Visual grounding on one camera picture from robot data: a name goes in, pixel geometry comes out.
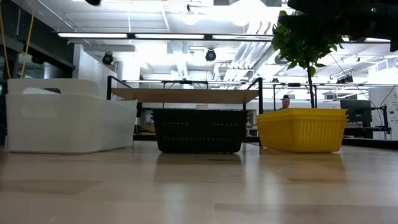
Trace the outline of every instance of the person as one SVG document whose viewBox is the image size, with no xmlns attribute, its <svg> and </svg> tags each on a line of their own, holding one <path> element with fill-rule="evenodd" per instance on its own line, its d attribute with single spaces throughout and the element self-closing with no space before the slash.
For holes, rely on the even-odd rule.
<svg viewBox="0 0 398 224">
<path fill-rule="evenodd" d="M 287 109 L 287 108 L 289 108 L 289 105 L 290 105 L 290 98 L 288 95 L 284 95 L 284 97 L 282 99 L 282 107 L 279 109 L 280 110 Z"/>
</svg>

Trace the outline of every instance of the monitor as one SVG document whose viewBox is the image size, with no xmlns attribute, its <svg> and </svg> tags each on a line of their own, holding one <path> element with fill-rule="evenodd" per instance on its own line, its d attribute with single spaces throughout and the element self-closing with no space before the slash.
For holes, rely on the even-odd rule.
<svg viewBox="0 0 398 224">
<path fill-rule="evenodd" d="M 372 121 L 371 102 L 369 100 L 340 100 L 341 109 L 347 109 L 349 122 L 362 122 L 364 127 Z"/>
</svg>

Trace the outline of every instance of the wooden floor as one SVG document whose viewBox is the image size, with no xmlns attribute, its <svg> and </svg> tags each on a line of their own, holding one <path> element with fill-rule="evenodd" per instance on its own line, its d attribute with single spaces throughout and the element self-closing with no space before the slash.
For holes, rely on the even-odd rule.
<svg viewBox="0 0 398 224">
<path fill-rule="evenodd" d="M 398 152 L 8 154 L 1 224 L 398 223 Z"/>
</svg>

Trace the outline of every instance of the shelf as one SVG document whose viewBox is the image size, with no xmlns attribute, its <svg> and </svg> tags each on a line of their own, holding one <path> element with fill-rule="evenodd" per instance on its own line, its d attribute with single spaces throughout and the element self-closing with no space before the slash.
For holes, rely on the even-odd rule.
<svg viewBox="0 0 398 224">
<path fill-rule="evenodd" d="M 112 93 L 140 103 L 249 103 L 257 90 L 192 90 L 113 88 Z"/>
</svg>

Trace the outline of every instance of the green leaves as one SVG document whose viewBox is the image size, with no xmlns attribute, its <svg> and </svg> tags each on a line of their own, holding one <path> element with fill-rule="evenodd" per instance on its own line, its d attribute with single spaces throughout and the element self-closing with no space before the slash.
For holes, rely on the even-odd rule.
<svg viewBox="0 0 398 224">
<path fill-rule="evenodd" d="M 315 73 L 317 72 L 316 68 L 311 66 L 310 67 L 310 73 L 311 73 L 311 77 L 313 77 L 315 75 Z"/>
<path fill-rule="evenodd" d="M 290 63 L 290 65 L 287 67 L 287 69 L 289 70 L 289 69 L 292 69 L 292 68 L 294 68 L 296 66 L 297 66 L 297 62 L 294 61 L 294 62 Z"/>
<path fill-rule="evenodd" d="M 322 67 L 325 67 L 326 65 L 321 64 L 321 63 L 315 63 L 315 66 L 318 68 L 322 68 Z"/>
<path fill-rule="evenodd" d="M 279 16 L 288 16 L 285 10 L 279 11 Z"/>
<path fill-rule="evenodd" d="M 294 12 L 293 15 L 302 15 L 301 12 Z M 280 11 L 279 16 L 290 16 L 286 11 Z M 290 62 L 287 69 L 300 66 L 307 69 L 307 61 L 312 65 L 310 67 L 311 77 L 317 72 L 316 68 L 326 67 L 322 63 L 317 63 L 319 59 L 326 55 L 343 48 L 344 43 L 340 35 L 322 34 L 308 45 L 307 40 L 302 35 L 297 35 L 282 24 L 276 24 L 272 28 L 274 38 L 272 46 L 274 50 L 280 50 L 279 60 L 286 58 Z"/>
</svg>

